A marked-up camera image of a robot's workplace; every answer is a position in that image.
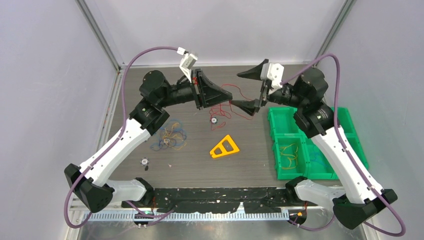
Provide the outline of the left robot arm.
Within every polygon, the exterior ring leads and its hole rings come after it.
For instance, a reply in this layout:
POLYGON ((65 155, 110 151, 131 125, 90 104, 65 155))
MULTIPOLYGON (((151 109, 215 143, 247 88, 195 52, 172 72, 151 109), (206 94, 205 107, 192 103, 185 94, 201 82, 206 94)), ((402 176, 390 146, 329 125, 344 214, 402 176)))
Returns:
POLYGON ((111 180, 110 176, 127 156, 145 143, 168 120, 168 106, 194 102, 201 110, 232 100, 232 93, 211 82, 200 68, 170 84, 159 70, 147 73, 139 88, 142 96, 125 125, 98 152, 80 165, 69 164, 65 177, 73 193, 91 213, 110 203, 132 201, 148 207, 154 188, 141 177, 111 180))

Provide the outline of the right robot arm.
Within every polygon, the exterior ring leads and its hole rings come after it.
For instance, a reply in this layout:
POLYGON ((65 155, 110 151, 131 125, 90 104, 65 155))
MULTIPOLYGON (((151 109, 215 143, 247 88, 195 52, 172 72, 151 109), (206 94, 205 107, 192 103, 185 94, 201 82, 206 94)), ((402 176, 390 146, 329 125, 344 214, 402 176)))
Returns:
POLYGON ((336 109, 323 101, 328 89, 323 72, 309 65, 294 76, 294 84, 283 80, 283 73, 281 64, 268 59, 238 73, 240 78, 258 80, 262 85, 258 99, 235 100, 233 104, 250 116, 268 102, 295 108, 295 124, 323 153, 344 188, 337 191, 298 176, 285 185, 287 202, 291 205, 311 202, 321 206, 351 230, 367 224, 383 209, 390 209, 397 194, 382 187, 352 149, 336 109))

